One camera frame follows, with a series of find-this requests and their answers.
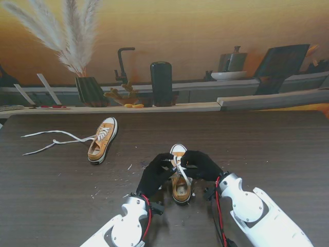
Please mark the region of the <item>left robot hand black glove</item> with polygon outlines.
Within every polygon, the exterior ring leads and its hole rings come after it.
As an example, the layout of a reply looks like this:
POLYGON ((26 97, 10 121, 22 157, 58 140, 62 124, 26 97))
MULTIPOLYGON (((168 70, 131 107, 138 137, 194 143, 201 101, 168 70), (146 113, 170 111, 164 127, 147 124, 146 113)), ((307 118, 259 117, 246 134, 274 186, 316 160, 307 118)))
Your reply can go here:
POLYGON ((144 169, 136 194, 152 197, 175 172, 176 168, 171 160, 174 155, 170 153, 158 154, 144 169))

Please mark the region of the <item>right robot hand black glove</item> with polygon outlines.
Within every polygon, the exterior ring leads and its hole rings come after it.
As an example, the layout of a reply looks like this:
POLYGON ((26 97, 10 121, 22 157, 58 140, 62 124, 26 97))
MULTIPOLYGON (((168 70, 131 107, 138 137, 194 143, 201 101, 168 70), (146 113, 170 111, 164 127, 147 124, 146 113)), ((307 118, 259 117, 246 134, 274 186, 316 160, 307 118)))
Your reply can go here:
POLYGON ((187 150, 181 157, 181 166, 186 167, 185 174, 192 179, 203 179, 215 182, 224 172, 205 153, 187 150))

